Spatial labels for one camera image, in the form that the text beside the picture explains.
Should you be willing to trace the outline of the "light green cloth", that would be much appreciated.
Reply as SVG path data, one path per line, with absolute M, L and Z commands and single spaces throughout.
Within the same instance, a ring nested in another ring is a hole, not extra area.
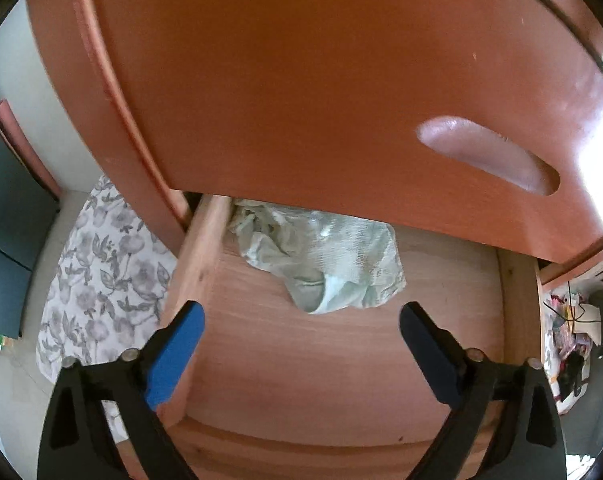
M 390 224 L 259 200 L 234 200 L 228 229 L 248 264 L 283 281 L 308 314 L 376 308 L 405 289 Z

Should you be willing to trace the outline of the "grey floral bed sheet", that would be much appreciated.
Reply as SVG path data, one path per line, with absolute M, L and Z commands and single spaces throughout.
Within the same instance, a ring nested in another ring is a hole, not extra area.
M 159 327 L 178 258 L 102 176 L 72 227 L 48 290 L 36 362 L 56 382 L 62 361 L 115 361 Z

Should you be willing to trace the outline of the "pile of toys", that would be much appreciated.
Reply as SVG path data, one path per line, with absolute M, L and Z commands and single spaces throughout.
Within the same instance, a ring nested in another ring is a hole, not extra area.
M 560 415 L 566 415 L 587 393 L 591 366 L 603 342 L 598 307 L 567 283 L 541 301 L 542 362 Z

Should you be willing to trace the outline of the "dark green cabinet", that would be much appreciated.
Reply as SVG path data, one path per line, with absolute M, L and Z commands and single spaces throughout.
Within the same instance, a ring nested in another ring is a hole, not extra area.
M 33 270 L 59 213 L 58 198 L 10 144 L 0 123 L 0 335 L 22 335 Z

